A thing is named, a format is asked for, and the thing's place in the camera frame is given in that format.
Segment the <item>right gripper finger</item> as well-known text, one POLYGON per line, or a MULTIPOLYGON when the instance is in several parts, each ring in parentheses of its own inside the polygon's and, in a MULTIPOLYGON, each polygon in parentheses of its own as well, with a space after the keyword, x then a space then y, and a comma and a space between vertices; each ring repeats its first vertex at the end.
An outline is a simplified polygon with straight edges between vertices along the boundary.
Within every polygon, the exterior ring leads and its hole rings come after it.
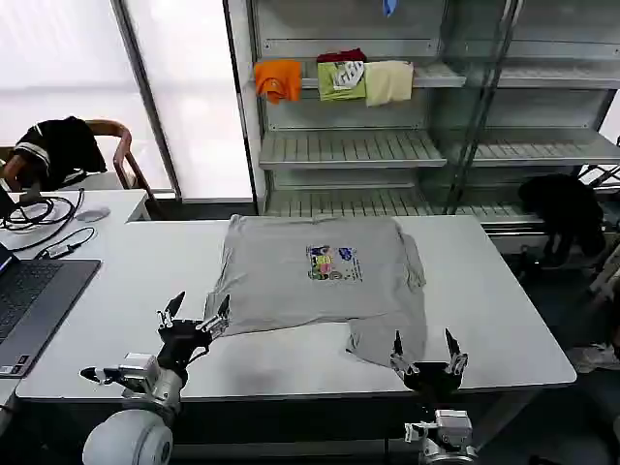
POLYGON ((400 331, 395 331, 392 350, 390 353, 390 366, 404 384, 412 384, 419 373, 416 367, 404 358, 404 351, 400 331))
POLYGON ((445 330, 445 334, 450 355, 450 361, 445 372, 453 377, 461 377, 468 364, 469 356, 461 352, 458 341, 448 329, 445 330))

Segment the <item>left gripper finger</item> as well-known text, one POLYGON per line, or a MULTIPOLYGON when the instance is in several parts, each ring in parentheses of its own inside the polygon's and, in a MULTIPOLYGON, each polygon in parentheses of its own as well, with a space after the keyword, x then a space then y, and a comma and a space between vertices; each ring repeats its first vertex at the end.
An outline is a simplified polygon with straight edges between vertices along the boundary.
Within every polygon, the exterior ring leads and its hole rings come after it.
POLYGON ((230 324, 230 299, 231 296, 227 294, 216 313, 213 316, 205 317, 201 323, 195 326, 195 330, 198 333, 209 335, 212 339, 219 338, 230 324))
POLYGON ((158 310, 157 315, 159 317, 159 328, 172 328, 173 319, 181 307, 184 300, 185 292, 179 293, 172 298, 163 310, 158 310))

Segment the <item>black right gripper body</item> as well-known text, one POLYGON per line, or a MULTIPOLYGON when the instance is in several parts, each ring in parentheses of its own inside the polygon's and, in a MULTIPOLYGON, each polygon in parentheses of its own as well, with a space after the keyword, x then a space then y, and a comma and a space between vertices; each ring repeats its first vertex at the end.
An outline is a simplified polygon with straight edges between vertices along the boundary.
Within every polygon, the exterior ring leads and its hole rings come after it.
POLYGON ((447 362, 421 361, 406 369, 403 383, 418 393, 442 396, 460 388, 461 375, 456 374, 447 362))

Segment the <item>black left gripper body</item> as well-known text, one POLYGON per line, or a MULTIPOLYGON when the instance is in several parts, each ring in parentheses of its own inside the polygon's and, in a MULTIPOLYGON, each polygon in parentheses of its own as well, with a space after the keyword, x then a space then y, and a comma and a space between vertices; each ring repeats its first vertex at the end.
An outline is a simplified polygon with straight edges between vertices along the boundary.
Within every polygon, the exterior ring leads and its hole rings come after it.
POLYGON ((197 348, 208 350, 213 337, 209 331, 197 329, 191 320, 173 320, 171 327, 158 330, 163 347, 157 355, 159 367, 171 370, 182 382, 188 380, 187 367, 197 348))

